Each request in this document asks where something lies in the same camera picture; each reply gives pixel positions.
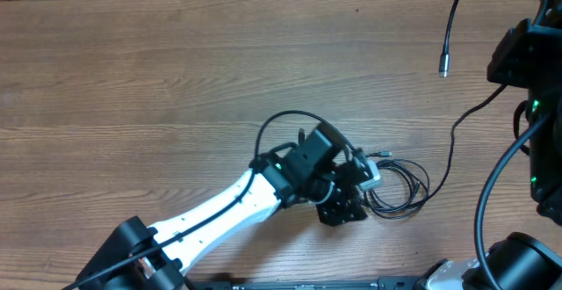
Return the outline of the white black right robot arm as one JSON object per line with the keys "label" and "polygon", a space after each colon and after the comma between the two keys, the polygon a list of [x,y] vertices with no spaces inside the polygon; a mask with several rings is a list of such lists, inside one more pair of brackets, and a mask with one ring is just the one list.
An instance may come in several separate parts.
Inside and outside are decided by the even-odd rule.
{"label": "white black right robot arm", "polygon": [[530,196],[537,213],[561,222],[561,0],[540,0],[537,15],[510,28],[497,45],[486,78],[498,90],[525,89],[515,109],[515,140],[488,176],[476,206],[476,257],[444,260],[419,279],[420,289],[559,289],[561,256],[537,239],[514,232],[485,248],[484,214],[491,191],[516,152],[530,160]]}

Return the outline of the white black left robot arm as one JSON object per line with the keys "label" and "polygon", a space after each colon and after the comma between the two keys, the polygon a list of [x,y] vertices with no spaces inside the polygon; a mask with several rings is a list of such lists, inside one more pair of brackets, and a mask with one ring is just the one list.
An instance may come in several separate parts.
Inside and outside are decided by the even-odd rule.
{"label": "white black left robot arm", "polygon": [[198,207],[149,226],[119,224],[78,274],[74,289],[189,289],[187,272],[239,231],[299,203],[329,226],[365,219],[358,194],[379,185],[375,163],[327,123],[256,157]]}

